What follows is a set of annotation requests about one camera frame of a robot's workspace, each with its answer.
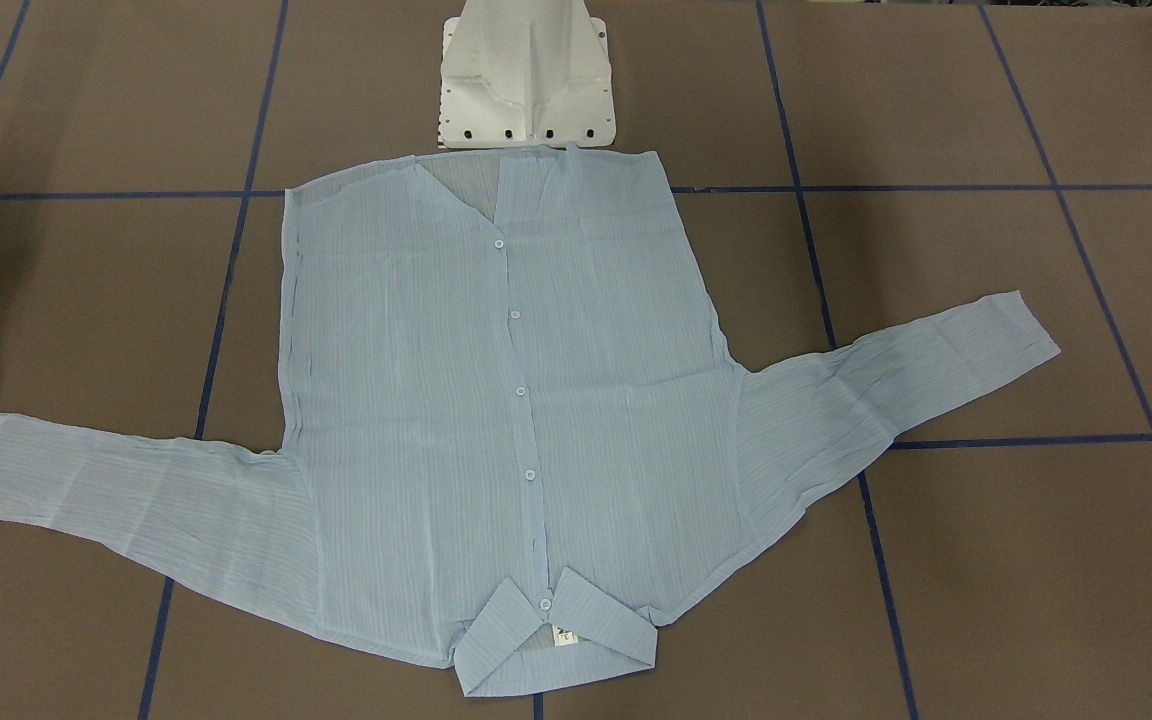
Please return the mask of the light blue button shirt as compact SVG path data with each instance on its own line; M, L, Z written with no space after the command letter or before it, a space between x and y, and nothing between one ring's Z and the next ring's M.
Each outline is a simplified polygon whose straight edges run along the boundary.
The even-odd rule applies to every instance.
M1059 355L1007 291L751 372L654 152L361 165L285 195L282 259L279 450L0 414L0 521L468 697L652 669L897 435Z

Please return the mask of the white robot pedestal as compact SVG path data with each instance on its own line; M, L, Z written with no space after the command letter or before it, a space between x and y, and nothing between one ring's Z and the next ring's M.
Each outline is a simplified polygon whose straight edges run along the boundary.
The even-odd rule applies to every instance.
M467 1L442 26L442 149L609 147L608 28L584 1Z

